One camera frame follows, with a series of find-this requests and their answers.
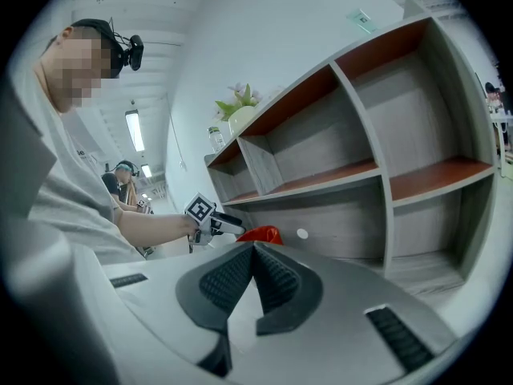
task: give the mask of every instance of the ceiling light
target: ceiling light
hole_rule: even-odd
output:
[[[150,178],[151,177],[151,170],[150,170],[150,167],[149,167],[148,164],[141,165],[141,169],[143,170],[144,175],[146,176],[146,178]]]
[[[139,125],[139,112],[137,110],[127,111],[125,113],[128,131],[130,132],[131,142],[134,144],[136,151],[144,151],[143,136],[141,135],[141,127]]]

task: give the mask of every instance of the white vase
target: white vase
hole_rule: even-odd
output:
[[[255,107],[253,106],[244,106],[235,111],[228,118],[228,126],[230,127],[230,134],[232,136],[236,136],[243,126],[246,125],[250,119],[255,115]]]

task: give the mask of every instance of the white wall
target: white wall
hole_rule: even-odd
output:
[[[467,57],[483,88],[487,82],[498,87],[499,77],[493,65],[495,57],[481,30],[469,18],[446,20],[443,25]]]
[[[166,177],[177,207],[198,191],[219,203],[203,160],[212,153],[207,128],[214,124],[214,100],[226,98],[226,87],[237,82],[250,83],[264,95],[276,86],[287,87],[335,51],[365,36],[345,18],[356,8],[377,26],[402,18],[402,8],[392,0],[204,1],[186,43],[174,97],[170,97],[187,166],[187,171],[179,166],[170,130]],[[228,139],[227,124],[219,126]]]
[[[167,198],[156,198],[150,201],[151,209],[155,215],[175,214],[175,210]]]

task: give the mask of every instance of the wooden shelving unit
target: wooden shelving unit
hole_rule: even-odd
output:
[[[247,228],[275,225],[286,245],[427,295],[470,273],[496,179],[475,74],[415,4],[300,77],[205,162]]]

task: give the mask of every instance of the black vent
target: black vent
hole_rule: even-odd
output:
[[[258,294],[264,314],[290,301],[299,287],[299,277],[288,266],[266,253],[254,251],[252,274],[255,276]]]
[[[390,308],[372,310],[366,315],[408,372],[415,371],[433,358],[433,354]]]
[[[132,274],[127,275],[126,277],[112,278],[111,284],[114,286],[114,288],[120,288],[122,286],[129,286],[131,284],[136,284],[137,282],[145,280],[147,280],[147,278],[142,274]]]
[[[251,280],[251,254],[246,249],[200,280],[201,293],[230,315]]]

